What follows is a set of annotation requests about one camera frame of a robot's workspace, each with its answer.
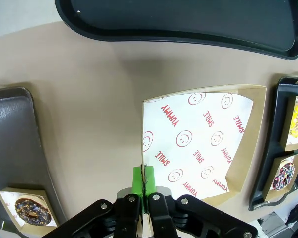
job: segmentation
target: red text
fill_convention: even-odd
[[[220,181],[217,181],[216,179],[214,179],[212,181],[215,185],[219,186],[222,190],[224,190],[225,192],[227,192],[227,187],[224,184],[221,184]]]
[[[239,116],[233,118],[233,120],[235,121],[235,124],[237,125],[239,132],[240,132],[240,133],[245,132],[245,129],[244,129],[244,127],[243,127],[243,123],[242,123],[242,121],[240,120]]]
[[[163,110],[169,121],[172,123],[172,125],[175,127],[178,124],[179,120],[177,120],[177,117],[172,114],[173,111],[170,109],[169,104],[162,107],[161,109]]]
[[[212,120],[212,116],[209,113],[209,111],[207,111],[205,114],[203,114],[203,116],[205,117],[205,121],[208,123],[209,127],[211,127],[214,124],[214,122]]]
[[[204,159],[203,159],[202,156],[201,156],[201,153],[200,153],[198,150],[197,150],[197,152],[195,152],[193,155],[195,156],[195,159],[196,159],[197,161],[199,161],[199,163],[202,163],[202,161],[204,161]]]
[[[191,194],[192,194],[192,196],[197,196],[197,193],[198,192],[196,192],[192,187],[191,187],[191,185],[188,183],[188,182],[186,182],[186,183],[184,183],[183,185],[182,185],[187,191],[189,191]]]
[[[229,155],[228,151],[226,148],[222,149],[222,154],[224,155],[224,157],[226,158],[228,163],[231,163],[233,161],[232,157]]]
[[[170,163],[170,161],[166,159],[165,155],[161,151],[159,151],[155,157],[159,157],[158,160],[163,163],[164,166],[167,166]]]

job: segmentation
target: tray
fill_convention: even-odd
[[[38,133],[29,91],[0,89],[0,190],[45,190],[59,223],[66,221],[55,193]],[[23,236],[0,201],[0,229]]]
[[[170,41],[298,57],[298,0],[55,0],[77,33],[102,41]]]
[[[280,79],[275,97],[275,111],[271,120],[270,130],[268,132],[266,148],[263,154],[260,171],[258,173],[255,187],[253,189],[249,210],[253,211],[263,206],[276,206],[283,202],[288,194],[298,189],[298,175],[295,179],[294,185],[291,190],[284,194],[284,196],[277,202],[264,201],[262,191],[267,181],[267,177],[271,170],[273,161],[277,157],[282,157],[291,154],[298,154],[298,150],[284,151],[280,145],[280,138],[286,117],[287,103],[289,97],[298,96],[298,77],[283,77]]]

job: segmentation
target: gray tray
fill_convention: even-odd
[[[25,88],[0,89],[0,190],[45,190],[59,223],[66,221],[42,149],[31,94]],[[22,237],[0,201],[0,229]]]

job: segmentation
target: tabletop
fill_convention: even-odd
[[[259,143],[244,189],[218,208],[246,222],[289,203],[248,211],[272,86],[298,75],[288,61],[241,50],[171,42],[101,42],[63,22],[0,37],[0,86],[24,86],[34,98],[48,167],[70,218],[98,199],[116,200],[141,163],[142,100],[227,84],[267,86]]]

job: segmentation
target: cardboard box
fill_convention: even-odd
[[[287,139],[288,139],[288,135],[290,132],[290,124],[291,124],[292,117],[293,117],[296,99],[298,99],[298,96],[291,97],[288,100],[288,104],[287,104],[287,112],[286,112],[286,117],[285,117],[285,122],[284,122],[284,128],[283,128],[282,136],[280,139],[280,144],[285,149],[285,151],[292,151],[292,150],[298,149],[298,143],[287,145]]]
[[[26,195],[34,195],[38,196],[44,199],[52,218],[54,219],[56,223],[56,227],[58,226],[58,222],[56,220],[56,217],[51,209],[51,205],[49,203],[49,200],[47,198],[47,195],[45,191],[42,190],[27,190],[27,189],[16,189],[16,188],[5,188],[1,190],[0,192],[15,192],[15,193],[24,193]],[[0,193],[0,201],[2,202],[6,212],[8,213],[9,217],[11,218],[13,224],[16,226],[16,228],[25,236],[30,237],[30,238],[40,238],[45,236],[47,233],[51,232],[54,230],[56,227],[55,226],[34,226],[28,223],[25,223],[23,226],[21,226],[18,221],[15,219],[15,217],[11,214],[7,204],[3,200],[3,197]]]
[[[278,173],[280,170],[280,163],[285,159],[291,158],[292,156],[294,157],[293,164],[295,167],[295,172],[294,172],[294,176],[293,176],[291,182],[283,190],[280,190],[280,191],[270,190],[272,183],[274,181],[274,178],[276,176],[276,173]],[[297,174],[298,174],[298,154],[292,155],[292,156],[283,156],[283,157],[276,158],[274,160],[272,169],[271,169],[268,179],[267,179],[267,183],[263,190],[263,198],[265,201],[271,201],[275,198],[281,197],[285,193],[287,193],[291,190],[291,188],[296,180]]]
[[[266,87],[260,86],[260,85],[245,85],[245,84],[215,86],[215,87],[188,90],[188,91],[173,93],[169,95],[163,95],[153,99],[172,96],[176,94],[205,93],[205,92],[239,94],[241,96],[251,99],[254,102],[253,109],[247,124],[246,131],[244,133],[243,139],[239,145],[239,148],[230,166],[230,169],[225,177],[228,184],[229,192],[218,196],[203,199],[204,202],[212,206],[218,206],[223,202],[226,202],[227,200],[235,197],[243,189],[246,176],[248,174],[249,168],[252,163],[252,159],[254,156],[254,152],[255,152],[255,148],[257,145],[258,136],[259,136],[259,132],[262,124],[264,105],[266,100]]]

